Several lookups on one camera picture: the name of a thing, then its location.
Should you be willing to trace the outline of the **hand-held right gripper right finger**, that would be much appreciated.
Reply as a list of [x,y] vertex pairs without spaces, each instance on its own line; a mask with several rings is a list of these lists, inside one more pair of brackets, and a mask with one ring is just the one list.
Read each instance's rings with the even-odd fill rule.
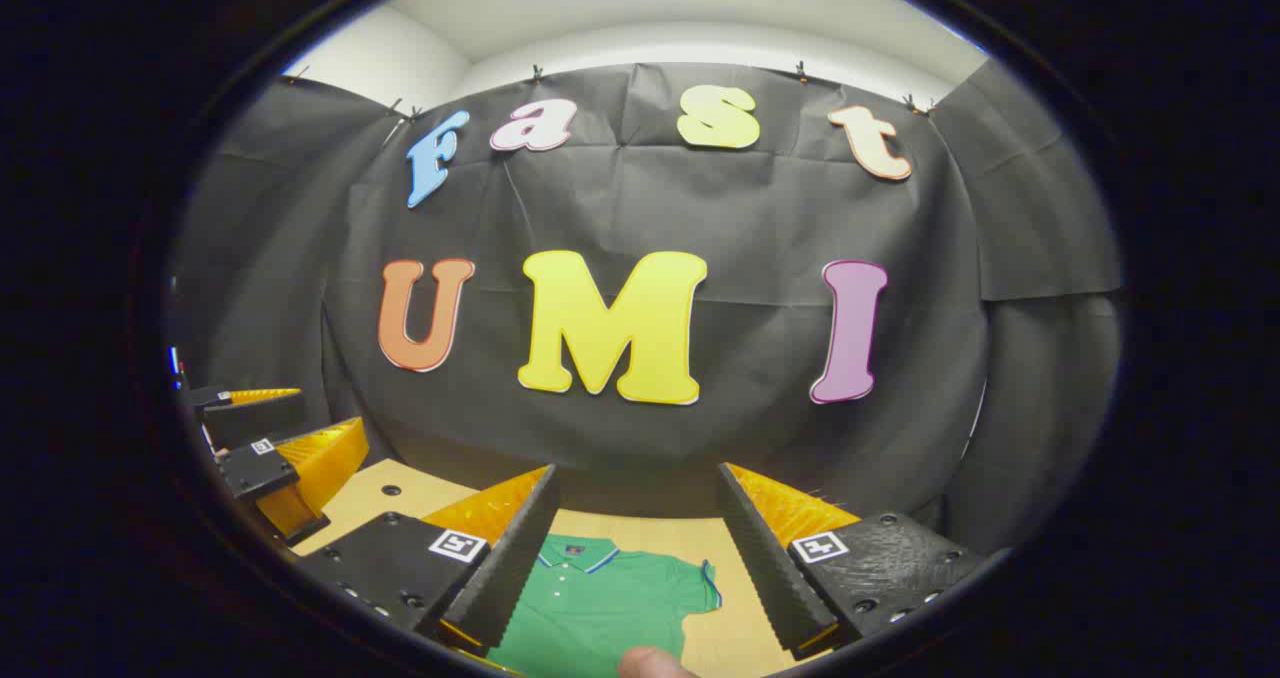
[[860,518],[739,464],[722,463],[718,473],[730,536],[776,637],[797,660],[899,624],[989,563],[901,510]]

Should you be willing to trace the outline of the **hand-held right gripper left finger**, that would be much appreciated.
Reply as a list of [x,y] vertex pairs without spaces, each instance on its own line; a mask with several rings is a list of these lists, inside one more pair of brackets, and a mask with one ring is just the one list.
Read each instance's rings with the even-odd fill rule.
[[296,560],[376,622],[484,661],[498,646],[561,505],[556,467],[412,517],[398,510]]

